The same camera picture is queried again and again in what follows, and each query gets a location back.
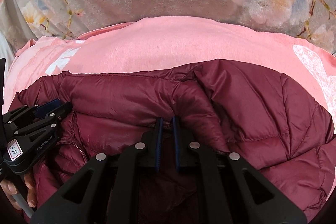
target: human hand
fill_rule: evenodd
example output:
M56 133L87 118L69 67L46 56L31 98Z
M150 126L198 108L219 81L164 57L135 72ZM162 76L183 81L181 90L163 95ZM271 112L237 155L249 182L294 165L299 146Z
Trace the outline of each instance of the human hand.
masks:
M25 174L24 178L25 178L25 185L28 188L28 198L27 198L28 205L29 207L33 208L36 206L37 198L35 190L35 180L32 170L29 171L27 174ZM6 194L7 198L12 203L13 207L21 211L22 208L19 206L19 204L13 197L13 195L19 193L14 184L9 180L4 179L3 181L0 182L0 185L4 193Z

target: white label sticker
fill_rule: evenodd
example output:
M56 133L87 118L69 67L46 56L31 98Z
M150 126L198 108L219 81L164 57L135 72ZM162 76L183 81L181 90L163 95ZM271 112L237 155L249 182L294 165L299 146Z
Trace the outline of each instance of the white label sticker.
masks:
M7 150L8 150L10 159L12 161L16 160L18 157L20 157L23 154L16 139L12 140L10 143L7 144Z

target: shiny maroon fabric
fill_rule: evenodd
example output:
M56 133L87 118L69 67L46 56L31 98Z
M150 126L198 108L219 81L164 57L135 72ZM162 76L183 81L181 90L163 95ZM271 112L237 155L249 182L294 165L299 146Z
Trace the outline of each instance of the shiny maroon fabric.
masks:
M168 125L174 115L199 142L240 153L308 220L333 184L330 114L293 79L265 67L213 60L139 73L63 72L17 94L11 109L55 98L72 102L73 112L62 122L62 141L34 167L38 206L90 157L120 153L139 141L156 117ZM166 136L160 175L141 178L141 223L197 223L196 183L175 172L170 142Z

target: silver rivet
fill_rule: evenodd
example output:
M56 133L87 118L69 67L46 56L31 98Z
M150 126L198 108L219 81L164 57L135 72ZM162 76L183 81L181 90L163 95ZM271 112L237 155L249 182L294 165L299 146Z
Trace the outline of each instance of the silver rivet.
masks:
M191 142L189 146L192 149L198 149L200 147L200 144L198 142Z
M232 153L230 153L229 158L232 159L232 160L239 160L240 155L236 152L232 152Z
M96 160L104 160L106 159L106 155L104 153L99 153L96 155Z
M145 147L146 147L146 145L144 143L136 143L135 144L136 149L144 149Z

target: zipper teeth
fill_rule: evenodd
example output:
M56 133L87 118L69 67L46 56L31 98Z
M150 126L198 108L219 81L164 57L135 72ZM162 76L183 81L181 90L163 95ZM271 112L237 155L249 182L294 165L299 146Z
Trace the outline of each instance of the zipper teeth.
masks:
M71 142L59 142L58 144L71 144L71 145L75 146L80 151L80 153L82 154L82 156L84 158L84 162L87 163L89 161L88 158L86 157L85 153L83 152L83 150L78 145L75 145L74 143L71 143Z

